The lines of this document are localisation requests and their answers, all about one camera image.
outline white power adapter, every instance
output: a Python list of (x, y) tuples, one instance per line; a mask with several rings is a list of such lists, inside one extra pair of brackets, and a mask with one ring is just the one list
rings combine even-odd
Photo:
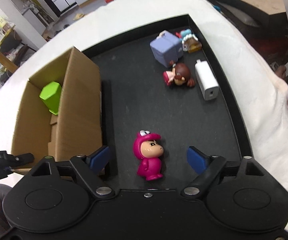
[(207, 61), (197, 60), (195, 64), (196, 78), (205, 101), (215, 99), (219, 86)]

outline metal screw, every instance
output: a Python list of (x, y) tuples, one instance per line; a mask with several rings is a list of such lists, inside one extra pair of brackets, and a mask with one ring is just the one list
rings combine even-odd
[(145, 194), (144, 194), (144, 197), (152, 197), (152, 196), (153, 196), (152, 193), (145, 193)]
[(190, 196), (197, 195), (199, 193), (199, 189), (196, 187), (187, 187), (187, 188), (184, 188), (184, 193)]
[(96, 193), (103, 196), (103, 195), (108, 195), (112, 192), (112, 189), (109, 188), (109, 187), (99, 187), (97, 190), (96, 190)]

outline dark gray surface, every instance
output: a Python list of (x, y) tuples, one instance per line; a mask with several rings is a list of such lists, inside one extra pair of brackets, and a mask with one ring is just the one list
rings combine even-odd
[[(165, 67), (158, 63), (149, 43), (158, 34), (124, 44), (92, 60), (100, 68), (103, 82), (110, 81), (112, 116), (118, 176), (107, 183), (114, 188), (178, 188), (196, 177), (186, 160), (191, 145), (206, 155), (222, 155), (239, 160), (239, 150), (231, 119), (221, 92), (217, 99), (204, 101), (199, 85), (194, 88), (167, 87)], [(197, 59), (202, 51), (184, 53), (184, 62), (195, 77)], [(152, 182), (136, 175), (140, 161), (132, 148), (140, 130), (159, 133), (164, 147), (161, 158), (164, 178)]]

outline tray rim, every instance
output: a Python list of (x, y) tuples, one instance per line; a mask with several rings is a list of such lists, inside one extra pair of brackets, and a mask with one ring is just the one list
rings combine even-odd
[[(220, 63), (218, 62), (215, 54), (213, 53), (210, 45), (205, 39), (204, 35), (199, 30), (199, 28), (194, 23), (194, 21), (189, 16), (189, 14), (179, 15), (179, 16), (159, 20), (156, 22), (152, 22), (150, 24), (146, 24), (143, 26), (139, 26), (132, 30), (128, 30), (126, 32), (120, 33), (111, 38), (108, 38), (100, 43), (97, 43), (94, 46), (91, 46), (83, 50), (82, 52), (88, 58), (92, 58), (101, 53), (114, 49), (118, 46), (129, 43), (131, 41), (135, 41), (140, 38), (153, 35), (155, 33), (160, 33), (163, 30), (176, 29), (176, 28), (181, 28), (183, 26), (189, 26), (190, 29), (193, 31), (193, 33), (196, 34), (196, 36), (198, 37), (198, 39), (201, 41), (203, 45), (202, 49), (203, 49), (204, 55), (220, 86), (220, 90), (222, 92), (224, 102), (226, 104), (229, 117), (231, 119), (231, 124), (235, 133), (235, 138), (236, 138), (237, 146), (239, 150), (239, 156), (241, 158), (244, 156), (253, 156), (253, 152), (252, 152), (251, 144), (249, 141), (249, 136), (248, 136), (247, 129), (245, 126), (245, 122), (241, 115), (234, 93), (229, 85), (227, 77)], [(106, 138), (105, 132), (103, 131), (103, 144), (108, 144), (107, 140), (109, 140), (109, 138)]]

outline blue object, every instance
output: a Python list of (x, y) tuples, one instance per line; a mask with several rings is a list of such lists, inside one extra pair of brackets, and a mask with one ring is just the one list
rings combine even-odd
[(176, 63), (183, 56), (182, 42), (168, 31), (163, 31), (150, 46), (155, 59), (166, 68), (170, 68), (171, 62)]
[(209, 157), (194, 146), (190, 146), (187, 150), (187, 162), (200, 175), (207, 169)]
[(90, 169), (97, 175), (108, 164), (111, 159), (111, 151), (109, 147), (105, 146), (98, 150), (90, 157)]
[(221, 9), (220, 9), (219, 6), (217, 6), (217, 5), (213, 5), (213, 7), (214, 7), (218, 12), (221, 12)]
[(191, 30), (190, 29), (186, 29), (186, 30), (183, 30), (179, 33), (181, 35), (181, 41), (183, 40), (183, 38), (188, 35), (188, 34), (191, 34)]

